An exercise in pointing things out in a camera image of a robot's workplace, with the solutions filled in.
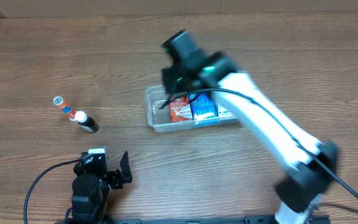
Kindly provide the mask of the blue medicine box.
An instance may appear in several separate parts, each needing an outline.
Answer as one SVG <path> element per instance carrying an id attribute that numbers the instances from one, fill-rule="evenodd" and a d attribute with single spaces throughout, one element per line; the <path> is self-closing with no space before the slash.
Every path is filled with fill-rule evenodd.
<path id="1" fill-rule="evenodd" d="M 205 93 L 189 95 L 190 108 L 195 121 L 218 117 L 214 101 Z"/>

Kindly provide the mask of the clear plastic container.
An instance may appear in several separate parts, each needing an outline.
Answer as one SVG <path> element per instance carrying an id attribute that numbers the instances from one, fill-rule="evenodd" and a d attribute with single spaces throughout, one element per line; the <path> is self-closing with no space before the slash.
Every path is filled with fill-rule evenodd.
<path id="1" fill-rule="evenodd" d="M 169 107 L 164 107 L 162 110 L 160 109 L 167 98 L 168 95 L 165 92 L 165 87 L 162 85 L 148 87 L 145 90 L 147 121 L 149 126 L 154 128 L 158 133 L 238 123 L 238 119 L 235 116 L 208 118 L 202 121 L 194 121 L 191 119 L 173 123 L 171 122 Z"/>

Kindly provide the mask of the orange vitamin tube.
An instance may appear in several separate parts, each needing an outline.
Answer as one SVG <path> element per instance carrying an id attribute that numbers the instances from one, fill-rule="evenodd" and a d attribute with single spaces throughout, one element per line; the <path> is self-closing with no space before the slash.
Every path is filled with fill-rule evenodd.
<path id="1" fill-rule="evenodd" d="M 56 96 L 53 99 L 53 103 L 65 115 L 67 115 L 71 121 L 76 121 L 76 119 L 75 119 L 76 110 L 72 106 L 70 106 L 62 96 Z"/>

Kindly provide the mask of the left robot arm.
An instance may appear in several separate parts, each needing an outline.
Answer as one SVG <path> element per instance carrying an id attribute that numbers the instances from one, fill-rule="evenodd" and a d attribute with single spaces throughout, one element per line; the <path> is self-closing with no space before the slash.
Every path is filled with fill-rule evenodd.
<path id="1" fill-rule="evenodd" d="M 129 155 L 125 152 L 120 169 L 108 171 L 106 148 L 89 149 L 81 153 L 73 171 L 76 178 L 72 183 L 71 208 L 66 212 L 64 223 L 112 223 L 106 214 L 109 195 L 114 189 L 123 188 L 132 182 Z"/>

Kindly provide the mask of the white medicine box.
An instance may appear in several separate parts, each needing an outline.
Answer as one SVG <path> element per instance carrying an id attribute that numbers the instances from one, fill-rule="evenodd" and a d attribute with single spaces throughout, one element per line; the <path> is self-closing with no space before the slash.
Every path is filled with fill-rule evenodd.
<path id="1" fill-rule="evenodd" d="M 216 105 L 219 118 L 234 118 L 234 115 L 220 104 Z"/>

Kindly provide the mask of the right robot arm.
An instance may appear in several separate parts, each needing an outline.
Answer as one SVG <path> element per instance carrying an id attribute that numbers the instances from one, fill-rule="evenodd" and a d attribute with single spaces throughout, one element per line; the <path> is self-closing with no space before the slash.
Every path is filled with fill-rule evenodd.
<path id="1" fill-rule="evenodd" d="M 305 223 L 337 171 L 339 148 L 298 127 L 223 52 L 207 55 L 181 30 L 163 43 L 172 66 L 163 68 L 167 93 L 207 92 L 272 153 L 286 177 L 275 185 L 277 223 Z"/>

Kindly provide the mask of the red medicine box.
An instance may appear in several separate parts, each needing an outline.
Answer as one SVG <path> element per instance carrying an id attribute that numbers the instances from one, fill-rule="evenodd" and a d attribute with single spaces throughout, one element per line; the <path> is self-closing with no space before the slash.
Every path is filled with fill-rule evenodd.
<path id="1" fill-rule="evenodd" d="M 171 122 L 177 123 L 193 119 L 189 98 L 181 97 L 169 103 Z"/>

